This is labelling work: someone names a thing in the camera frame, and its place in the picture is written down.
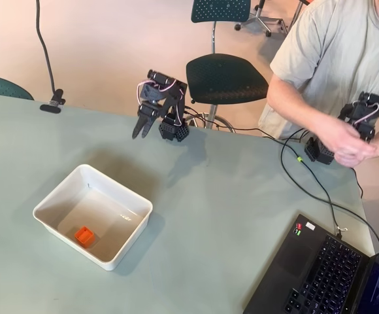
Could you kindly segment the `person's right hand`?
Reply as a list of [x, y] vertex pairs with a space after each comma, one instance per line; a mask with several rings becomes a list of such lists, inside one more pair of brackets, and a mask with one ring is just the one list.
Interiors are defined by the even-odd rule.
[[345, 122], [337, 122], [327, 140], [327, 146], [334, 152], [335, 160], [346, 167], [355, 167], [364, 161], [368, 145], [360, 139], [357, 131]]

